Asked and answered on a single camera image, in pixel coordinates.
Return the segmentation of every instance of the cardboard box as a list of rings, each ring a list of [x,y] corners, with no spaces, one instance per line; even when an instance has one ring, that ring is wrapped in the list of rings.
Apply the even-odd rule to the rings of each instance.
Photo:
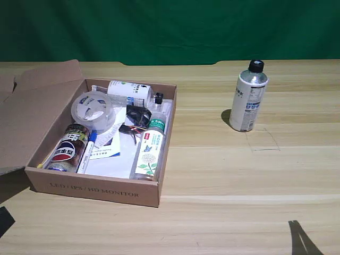
[[[73,123],[71,105],[76,97],[90,91],[92,85],[108,87],[110,80],[84,79],[77,60],[24,72],[14,93],[9,89],[12,86],[13,90],[13,84],[6,84],[10,80],[0,79],[0,95],[6,98],[0,104],[0,172],[25,167],[37,192],[158,207],[176,107],[175,85],[139,82],[173,99],[164,159],[156,182],[36,168]]]

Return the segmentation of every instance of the green wall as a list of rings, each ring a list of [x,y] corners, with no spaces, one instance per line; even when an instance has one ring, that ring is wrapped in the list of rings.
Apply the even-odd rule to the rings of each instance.
[[[340,0],[5,0],[0,61],[340,58]]]

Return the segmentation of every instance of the wooden table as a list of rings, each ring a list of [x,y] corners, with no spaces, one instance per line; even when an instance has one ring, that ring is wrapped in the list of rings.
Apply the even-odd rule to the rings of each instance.
[[[42,64],[0,63],[0,74]],[[296,255],[313,248],[309,237],[315,251],[339,254],[340,60],[265,64],[255,130],[239,133],[221,117],[248,61],[82,63],[87,77],[178,85],[160,207],[34,193],[12,173],[0,179],[0,202],[16,223],[0,253]]]

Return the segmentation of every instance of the black can cap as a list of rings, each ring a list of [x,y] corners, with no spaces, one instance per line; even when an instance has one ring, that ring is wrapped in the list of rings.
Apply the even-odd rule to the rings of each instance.
[[[263,61],[253,59],[252,61],[250,61],[248,70],[253,73],[262,73],[262,71],[264,70],[264,65],[265,64]]]
[[[155,95],[155,103],[157,105],[161,105],[162,102],[163,102],[163,93],[160,93],[160,92],[157,92],[156,95]]]

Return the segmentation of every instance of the water bottle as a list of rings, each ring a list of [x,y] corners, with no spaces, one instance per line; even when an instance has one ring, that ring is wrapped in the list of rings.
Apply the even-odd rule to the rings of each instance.
[[[141,134],[137,158],[132,166],[131,179],[158,180],[165,141],[166,115],[162,112],[163,94],[156,93],[149,128]]]
[[[254,128],[269,80],[263,69],[263,61],[252,60],[249,68],[239,75],[229,118],[230,126],[237,131],[247,132]]]

